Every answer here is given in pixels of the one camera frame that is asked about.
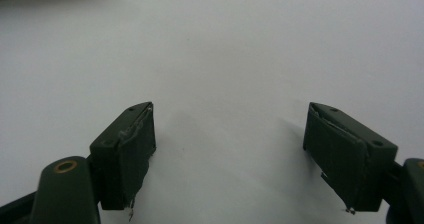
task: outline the hole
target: hole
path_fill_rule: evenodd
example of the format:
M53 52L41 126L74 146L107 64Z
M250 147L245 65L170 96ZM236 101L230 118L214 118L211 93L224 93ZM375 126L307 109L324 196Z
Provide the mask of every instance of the hole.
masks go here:
M74 160L63 161L54 167L54 172L65 173L73 170L77 166L77 162Z
M376 146L383 146L383 143L381 141L372 141L372 144Z

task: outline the white table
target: white table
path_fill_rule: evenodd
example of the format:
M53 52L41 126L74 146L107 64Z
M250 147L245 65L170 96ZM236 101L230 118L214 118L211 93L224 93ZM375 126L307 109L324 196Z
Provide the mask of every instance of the white table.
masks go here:
M153 101L133 223L385 223L302 150L310 101L424 157L424 0L0 0L0 205ZM127 223L128 212L101 212Z

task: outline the white surface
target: white surface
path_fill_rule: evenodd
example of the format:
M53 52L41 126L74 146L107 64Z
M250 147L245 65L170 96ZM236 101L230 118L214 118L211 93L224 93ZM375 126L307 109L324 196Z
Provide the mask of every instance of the white surface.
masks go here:
M0 0L0 205L153 101L133 223L384 223L301 145L310 101L424 157L424 0ZM127 223L128 212L101 212Z

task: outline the white background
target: white background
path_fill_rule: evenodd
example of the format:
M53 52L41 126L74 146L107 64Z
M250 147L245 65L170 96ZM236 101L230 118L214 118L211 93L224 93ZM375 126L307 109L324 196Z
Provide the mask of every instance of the white background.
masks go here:
M424 157L424 0L0 0L0 205L155 104L133 223L385 223L302 150L310 101ZM128 211L101 212L127 223Z

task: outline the black plastic part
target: black plastic part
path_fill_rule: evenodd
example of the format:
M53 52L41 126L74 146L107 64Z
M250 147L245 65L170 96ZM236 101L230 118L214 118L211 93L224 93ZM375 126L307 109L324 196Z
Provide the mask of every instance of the black plastic part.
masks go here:
M34 203L35 192L0 207L0 223L27 224Z
M30 223L100 223L90 169L85 158L68 157L44 168Z
M303 147L349 210L378 211L396 145L338 109L310 103Z
M401 185L414 223L424 223L424 160L411 158L405 161Z
M402 166L394 162L392 167L384 173L379 192L390 205L393 213L405 213L404 216L406 216L409 211L401 185L402 172Z
M386 216L386 224L414 224L409 212L399 212L392 206Z
M153 104L126 109L90 145L92 172L104 210L129 207L140 190L156 150Z

